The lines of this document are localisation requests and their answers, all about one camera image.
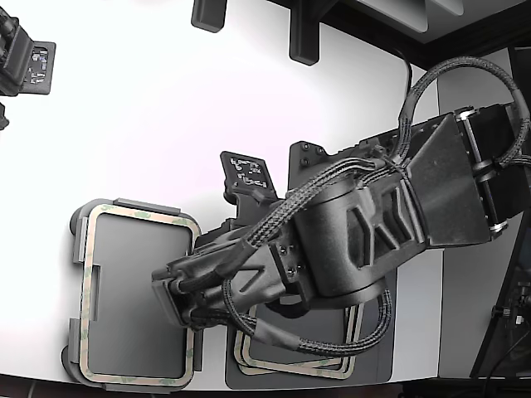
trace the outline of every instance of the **black plastic part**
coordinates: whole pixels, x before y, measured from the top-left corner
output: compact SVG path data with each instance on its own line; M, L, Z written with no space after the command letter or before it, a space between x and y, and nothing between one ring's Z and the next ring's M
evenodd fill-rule
M255 225L279 199L266 162L231 152L223 152L221 159L225 172L223 196L232 205L237 205L232 228Z
M228 254L240 240L237 238L246 229L239 229L220 236L209 245L197 249L193 255L182 257L154 271L153 289L162 303L165 313L172 324L184 327L212 326L212 321L205 319L204 324L191 325L190 315L197 308L224 309L221 280L218 286L204 289L191 294L173 294L170 284L173 280L184 275L188 279L201 278L210 274L224 264ZM279 298L285 292L276 257L272 254L272 247L262 246L241 267L232 280L231 291L236 307L246 311L258 303L267 303Z
M56 43L35 41L20 94L50 94L55 59Z
M407 171L431 248L490 241L480 193L453 114L444 116Z
M498 158L514 141L513 127L504 105L478 109L468 120L481 161ZM465 123L459 122L458 126L466 138ZM472 163L475 159L472 158L473 149L470 142L465 141L465 146ZM531 206L531 184L524 167L496 168L478 185L491 225L504 222Z
M291 7L290 58L311 66L319 60L319 23L338 0L294 0Z
M194 0L192 25L212 33L225 26L227 0Z
M376 298L385 288L378 281L426 248L417 239L418 219L408 202L399 174L365 189L345 178L295 214L319 293L311 308L345 308ZM356 295L361 291L363 301Z
M33 40L19 26L0 73L0 91L3 95L10 97L18 95L24 82L32 50Z

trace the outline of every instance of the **white surface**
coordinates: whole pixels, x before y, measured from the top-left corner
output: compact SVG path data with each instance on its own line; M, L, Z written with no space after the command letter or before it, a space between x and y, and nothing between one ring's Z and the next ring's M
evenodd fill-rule
M2 100L11 125L0 135L0 374L69 381L60 352L80 309L68 231L77 207L97 197L178 206L208 231L235 215L222 198L222 150L266 159L283 194L292 143L331 153L397 125L401 60L322 26L320 62L293 62L289 12L265 0L229 1L216 35L191 26L192 0L2 6L57 53L51 95ZM417 120L436 114L433 86ZM440 292L426 296L407 269L399 284L403 272L411 289L397 311L421 327L427 314L401 302L440 306ZM204 371L189 388L226 388L224 346L222 328L206 332Z
M425 251L398 269L391 381L438 375L442 251Z

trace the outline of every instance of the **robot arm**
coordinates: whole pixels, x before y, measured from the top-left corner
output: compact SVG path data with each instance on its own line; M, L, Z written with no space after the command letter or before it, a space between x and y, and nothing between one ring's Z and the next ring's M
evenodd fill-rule
M462 66L501 79L514 103L460 109L412 126L424 89ZM181 327L230 323L299 352L345 357L367 351L391 322L388 272L427 249L495 239L507 219L531 205L527 174L515 167L531 165L521 155L528 129L529 111L512 79L488 61L461 57L419 80L397 130L335 155L294 144L284 200L262 160L223 153L225 198L237 204L237 218L197 239L192 255L155 271L153 289ZM287 294L300 302L281 304ZM378 326L349 344L312 342L246 315L259 303L297 318L313 308L372 299L379 302Z

